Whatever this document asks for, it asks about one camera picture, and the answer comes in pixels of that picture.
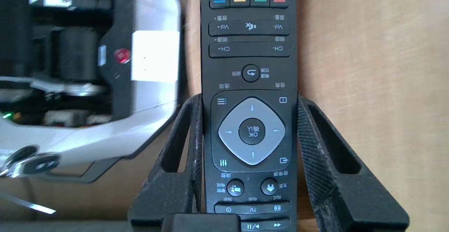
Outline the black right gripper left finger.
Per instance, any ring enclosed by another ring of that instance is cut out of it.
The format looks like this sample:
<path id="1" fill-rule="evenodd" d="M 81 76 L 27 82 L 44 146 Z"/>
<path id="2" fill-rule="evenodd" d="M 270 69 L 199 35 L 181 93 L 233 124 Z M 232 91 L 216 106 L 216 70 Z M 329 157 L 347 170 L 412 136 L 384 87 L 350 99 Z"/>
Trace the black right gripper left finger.
<path id="1" fill-rule="evenodd" d="M 170 136 L 133 199 L 128 221 L 134 232 L 160 232 L 173 213 L 199 213 L 202 193 L 202 95 L 181 107 Z"/>

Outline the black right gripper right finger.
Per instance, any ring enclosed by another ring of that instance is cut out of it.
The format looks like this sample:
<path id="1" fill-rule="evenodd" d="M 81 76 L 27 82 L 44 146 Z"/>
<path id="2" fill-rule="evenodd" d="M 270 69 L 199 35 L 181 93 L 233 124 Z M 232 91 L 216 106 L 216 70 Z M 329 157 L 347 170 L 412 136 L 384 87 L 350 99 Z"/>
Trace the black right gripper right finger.
<path id="1" fill-rule="evenodd" d="M 299 96 L 297 137 L 320 232 L 404 232 L 405 209 L 314 101 Z"/>

